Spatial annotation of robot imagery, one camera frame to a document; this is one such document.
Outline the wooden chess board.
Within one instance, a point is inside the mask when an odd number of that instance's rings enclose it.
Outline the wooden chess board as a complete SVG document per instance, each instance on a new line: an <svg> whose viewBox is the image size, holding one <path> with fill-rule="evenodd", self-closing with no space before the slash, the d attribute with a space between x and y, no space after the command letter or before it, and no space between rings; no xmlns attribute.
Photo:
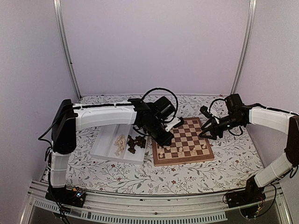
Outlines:
<svg viewBox="0 0 299 224"><path fill-rule="evenodd" d="M155 167L183 165L197 162L206 162L214 160L211 144L207 139L199 137L201 133L202 123L198 117L185 118L184 124L178 128L171 129L174 138L171 141L170 151L161 147L164 152L164 157L159 158L158 147L160 147L154 140L152 140L152 154L153 163ZM183 156L178 157L178 149L183 148ZM191 155L193 148L196 148L197 154Z"/></svg>

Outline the light chess king piece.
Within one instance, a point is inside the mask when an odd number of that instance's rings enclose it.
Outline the light chess king piece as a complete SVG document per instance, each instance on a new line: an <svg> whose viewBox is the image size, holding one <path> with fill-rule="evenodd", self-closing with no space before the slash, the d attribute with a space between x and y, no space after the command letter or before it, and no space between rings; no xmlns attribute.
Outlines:
<svg viewBox="0 0 299 224"><path fill-rule="evenodd" d="M178 157L182 157L182 156L183 156L183 148L180 147L180 148L178 149Z"/></svg>

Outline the white plastic compartment tray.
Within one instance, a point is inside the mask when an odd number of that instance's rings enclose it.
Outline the white plastic compartment tray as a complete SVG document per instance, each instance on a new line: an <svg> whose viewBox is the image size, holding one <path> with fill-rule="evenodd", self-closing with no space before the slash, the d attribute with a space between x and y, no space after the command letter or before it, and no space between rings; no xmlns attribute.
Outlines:
<svg viewBox="0 0 299 224"><path fill-rule="evenodd" d="M132 125L101 126L92 146L90 156L100 160L142 165L145 148L135 146L135 153L129 152L129 136L135 139L139 134Z"/></svg>

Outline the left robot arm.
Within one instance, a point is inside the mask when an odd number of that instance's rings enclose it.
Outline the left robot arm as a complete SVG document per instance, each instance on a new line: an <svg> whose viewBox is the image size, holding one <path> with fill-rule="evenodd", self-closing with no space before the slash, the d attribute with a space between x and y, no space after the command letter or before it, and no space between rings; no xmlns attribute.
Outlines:
<svg viewBox="0 0 299 224"><path fill-rule="evenodd" d="M60 203L69 199L65 189L68 159L77 147L76 134L91 127L134 125L143 129L161 146L171 145L170 130L178 126L181 119L176 116L178 107L166 97L154 103L142 98L130 98L123 102L107 104L74 104L70 99L62 101L51 126L38 138L51 133L50 176L51 194Z"/></svg>

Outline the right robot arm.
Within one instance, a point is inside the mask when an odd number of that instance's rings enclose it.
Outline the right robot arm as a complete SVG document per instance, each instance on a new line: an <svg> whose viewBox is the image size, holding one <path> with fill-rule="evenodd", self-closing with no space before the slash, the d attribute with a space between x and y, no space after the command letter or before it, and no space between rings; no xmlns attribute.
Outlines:
<svg viewBox="0 0 299 224"><path fill-rule="evenodd" d="M248 188L242 192L242 200L252 203L259 197L260 188L298 172L299 115L261 103L247 105L239 94L229 95L221 101L228 112L224 117L213 112L211 105L200 108L207 122L199 136L217 140L233 128L247 128L265 165L247 180Z"/></svg>

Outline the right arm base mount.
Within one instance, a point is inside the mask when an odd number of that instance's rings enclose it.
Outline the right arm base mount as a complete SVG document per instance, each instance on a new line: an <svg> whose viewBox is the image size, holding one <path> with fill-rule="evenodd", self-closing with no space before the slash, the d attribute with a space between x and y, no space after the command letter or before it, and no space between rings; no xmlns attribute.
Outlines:
<svg viewBox="0 0 299 224"><path fill-rule="evenodd" d="M241 215L246 219L253 219L264 207L266 196L264 187L249 185L244 190L228 191L222 199L229 208L242 207Z"/></svg>

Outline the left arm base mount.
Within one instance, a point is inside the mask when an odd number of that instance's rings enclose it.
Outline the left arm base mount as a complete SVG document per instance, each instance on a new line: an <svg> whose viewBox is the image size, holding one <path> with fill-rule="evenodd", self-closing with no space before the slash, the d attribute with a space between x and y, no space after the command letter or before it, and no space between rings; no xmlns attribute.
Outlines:
<svg viewBox="0 0 299 224"><path fill-rule="evenodd" d="M45 198L59 204L83 208L86 198L86 190L79 187L67 189L66 186L54 188L49 186Z"/></svg>

